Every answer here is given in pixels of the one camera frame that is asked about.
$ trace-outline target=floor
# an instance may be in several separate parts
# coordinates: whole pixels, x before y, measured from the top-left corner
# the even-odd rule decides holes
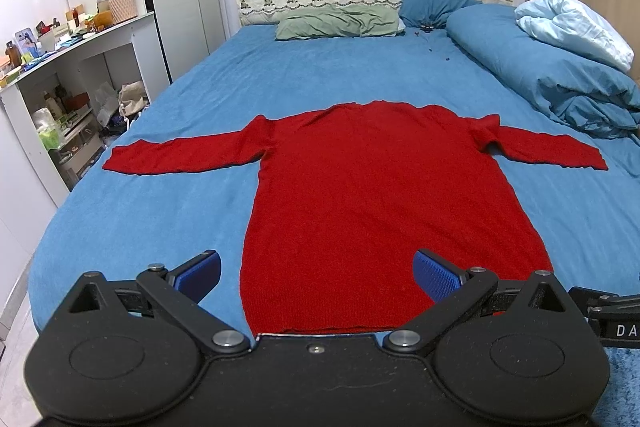
[[[0,427],[31,427],[42,418],[22,375],[24,360],[37,336],[31,320],[31,305],[25,298],[0,360]]]

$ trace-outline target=red sweater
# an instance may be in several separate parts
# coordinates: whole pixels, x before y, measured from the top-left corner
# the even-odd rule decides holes
[[[114,148],[104,168],[203,172],[260,160],[240,271],[250,328],[374,331],[430,306],[412,275],[418,248],[504,279],[551,269],[486,153],[490,144],[521,162],[607,169],[597,149],[570,136],[500,126],[498,115],[476,120],[390,102],[257,116],[242,131],[215,136],[139,140]]]

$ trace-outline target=metal screw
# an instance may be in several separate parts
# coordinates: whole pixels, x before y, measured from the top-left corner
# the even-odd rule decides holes
[[[312,355],[320,355],[320,353],[324,353],[324,346],[321,346],[320,344],[310,344],[306,350],[308,350]]]
[[[220,347],[236,347],[244,341],[244,335],[236,330],[222,330],[213,335],[213,343]]]
[[[411,347],[420,342],[420,335],[411,330],[396,330],[389,335],[389,342],[394,346]]]

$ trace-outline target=blue bedsheet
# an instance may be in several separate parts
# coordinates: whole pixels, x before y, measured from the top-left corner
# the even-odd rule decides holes
[[[242,29],[178,79],[116,143],[228,132],[260,113],[281,118],[341,102],[436,103],[472,117],[499,113],[505,125],[604,145],[606,172],[503,157],[498,162],[567,288],[639,292],[640,147],[631,139],[594,140],[550,121],[463,53],[444,30],[416,36],[417,30],[408,28],[394,38],[287,42],[276,42],[274,32],[274,26]],[[127,176],[104,171],[101,163],[71,193],[38,247],[29,287],[36,324],[46,324],[84,271],[132,279],[149,263],[174,267],[215,248],[222,257],[222,279],[201,304],[250,334],[238,274],[258,164],[201,174]],[[634,356],[614,353],[618,365]],[[612,375],[598,411],[605,426],[640,422],[640,358],[635,360],[635,373]],[[636,393],[636,399],[625,393]]]

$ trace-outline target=blue gripper pad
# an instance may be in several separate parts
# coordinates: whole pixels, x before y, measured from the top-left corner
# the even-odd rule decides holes
[[[428,250],[414,255],[414,280],[434,302],[440,302],[466,282],[466,272]]]
[[[174,288],[193,302],[199,303],[220,281],[222,263],[218,252],[201,254],[192,261],[193,266],[175,276]]]

